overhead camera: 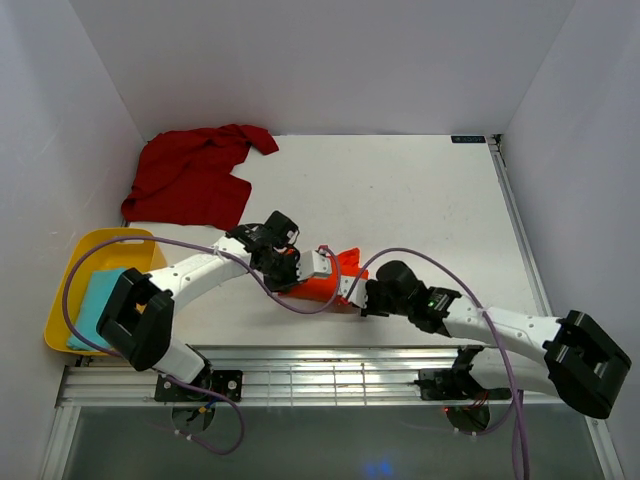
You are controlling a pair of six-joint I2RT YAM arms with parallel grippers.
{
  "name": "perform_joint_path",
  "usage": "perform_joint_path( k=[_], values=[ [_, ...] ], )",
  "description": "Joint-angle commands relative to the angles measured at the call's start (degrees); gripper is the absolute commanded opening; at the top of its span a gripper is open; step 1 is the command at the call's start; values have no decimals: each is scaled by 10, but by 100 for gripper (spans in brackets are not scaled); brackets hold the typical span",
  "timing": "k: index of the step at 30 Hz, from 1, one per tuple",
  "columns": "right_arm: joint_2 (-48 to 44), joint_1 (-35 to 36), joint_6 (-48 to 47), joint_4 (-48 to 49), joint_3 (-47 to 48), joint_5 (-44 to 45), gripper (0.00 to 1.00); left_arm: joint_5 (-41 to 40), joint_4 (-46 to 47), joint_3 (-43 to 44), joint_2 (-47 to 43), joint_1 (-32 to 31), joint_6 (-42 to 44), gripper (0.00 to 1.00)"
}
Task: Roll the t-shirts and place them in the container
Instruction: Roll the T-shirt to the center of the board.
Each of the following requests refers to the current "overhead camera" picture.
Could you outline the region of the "orange t shirt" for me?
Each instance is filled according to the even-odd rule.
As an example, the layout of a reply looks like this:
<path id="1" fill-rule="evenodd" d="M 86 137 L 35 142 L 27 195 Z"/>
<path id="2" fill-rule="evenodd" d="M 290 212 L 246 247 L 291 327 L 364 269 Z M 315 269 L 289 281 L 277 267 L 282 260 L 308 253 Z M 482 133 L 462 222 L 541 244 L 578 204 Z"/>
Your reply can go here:
<path id="1" fill-rule="evenodd" d="M 366 278 L 367 281 L 369 280 L 369 272 L 367 270 L 361 272 L 361 251 L 358 247 L 344 250 L 338 253 L 336 257 L 340 265 L 341 277 L 346 275 L 355 276 L 356 278 Z M 280 296 L 315 301 L 322 304 L 326 303 L 332 298 L 336 289 L 339 291 L 339 281 L 341 280 L 337 277 L 336 262 L 334 260 L 331 260 L 331 262 L 332 274 L 329 278 L 311 278 L 300 285 L 294 286 L 288 292 L 280 293 Z M 333 299 L 332 304 L 335 306 L 347 306 L 339 301 L 338 293 Z"/>

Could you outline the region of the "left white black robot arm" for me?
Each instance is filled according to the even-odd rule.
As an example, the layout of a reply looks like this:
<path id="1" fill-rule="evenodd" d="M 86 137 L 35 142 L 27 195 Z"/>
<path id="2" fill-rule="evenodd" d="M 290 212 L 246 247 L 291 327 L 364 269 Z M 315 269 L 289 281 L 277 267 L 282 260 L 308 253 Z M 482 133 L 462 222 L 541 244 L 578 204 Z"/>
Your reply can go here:
<path id="1" fill-rule="evenodd" d="M 190 399 L 212 387 L 204 357 L 173 334 L 174 315 L 223 283 L 259 272 L 267 287 L 297 281 L 298 226 L 279 211 L 263 224 L 238 225 L 210 248 L 165 268 L 143 274 L 123 272 L 106 302 L 96 331 L 137 371 L 155 370 L 177 379 Z"/>

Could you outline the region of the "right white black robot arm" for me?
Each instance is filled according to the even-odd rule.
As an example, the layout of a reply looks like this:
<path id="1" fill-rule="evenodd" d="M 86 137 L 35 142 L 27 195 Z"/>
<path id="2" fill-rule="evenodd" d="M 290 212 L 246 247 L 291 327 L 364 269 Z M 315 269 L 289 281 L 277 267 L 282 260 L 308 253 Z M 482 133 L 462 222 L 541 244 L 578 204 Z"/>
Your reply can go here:
<path id="1" fill-rule="evenodd" d="M 610 416 L 629 356 L 589 315 L 540 317 L 481 309 L 456 290 L 428 287 L 402 261 L 366 281 L 364 315 L 398 315 L 422 332 L 468 341 L 451 367 L 419 375 L 425 399 L 503 400 L 513 390 L 560 398 L 596 419 Z"/>

